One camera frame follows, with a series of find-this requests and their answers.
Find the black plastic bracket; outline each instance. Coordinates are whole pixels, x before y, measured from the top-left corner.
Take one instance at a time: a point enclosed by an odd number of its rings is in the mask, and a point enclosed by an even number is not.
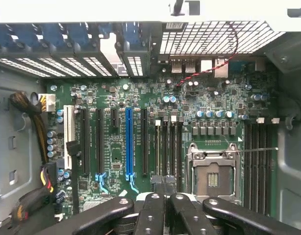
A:
[[[133,235],[163,235],[165,223],[165,202],[162,194],[151,193],[146,196],[143,209],[139,213]]]
[[[169,212],[170,234],[187,232],[189,235],[217,235],[209,219],[193,205],[188,196],[181,193],[173,194],[169,201],[172,209]],[[179,226],[178,222],[182,222],[184,226]]]
[[[239,226],[244,234],[301,235],[301,230],[218,197],[204,200],[203,211]]]
[[[107,202],[74,215],[67,220],[51,226],[37,235],[81,235],[98,234],[99,228],[114,219],[133,212],[134,203],[125,197],[115,197]]]

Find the blue expansion slot bracket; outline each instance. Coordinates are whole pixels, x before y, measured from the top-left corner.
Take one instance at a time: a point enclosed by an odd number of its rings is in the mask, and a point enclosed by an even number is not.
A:
[[[104,179],[107,177],[107,173],[104,172],[103,174],[98,174],[96,173],[95,174],[95,181],[99,182],[100,183],[100,190],[105,192],[105,193],[108,193],[108,190],[105,188],[105,181]]]
[[[139,193],[134,184],[135,172],[133,172],[133,109],[125,109],[125,144],[126,144],[126,158],[125,158],[125,180],[130,181],[131,189]]]

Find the blue pcie slot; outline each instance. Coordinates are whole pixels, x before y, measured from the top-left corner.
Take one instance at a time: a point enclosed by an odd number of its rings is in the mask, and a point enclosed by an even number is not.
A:
[[[126,158],[125,158],[125,180],[130,181],[132,190],[138,193],[134,185],[135,173],[133,171],[133,109],[125,109],[125,144],[126,144]]]

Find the motherboard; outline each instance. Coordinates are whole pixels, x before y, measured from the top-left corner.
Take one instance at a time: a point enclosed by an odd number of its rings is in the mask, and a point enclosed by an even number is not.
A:
[[[273,213],[276,156],[242,151],[275,144],[276,69],[230,62],[225,77],[207,73],[177,87],[183,77],[162,71],[140,79],[47,81],[55,95],[48,157],[57,162],[65,218],[115,196],[135,199],[166,175],[176,191],[198,201],[219,196]],[[75,156],[71,142],[79,148]]]

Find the white pci slot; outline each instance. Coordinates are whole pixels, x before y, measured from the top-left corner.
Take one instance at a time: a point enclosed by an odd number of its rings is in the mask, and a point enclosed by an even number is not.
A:
[[[63,106],[64,125],[64,168],[72,169],[72,159],[67,151],[67,142],[75,141],[75,113],[74,105]]]

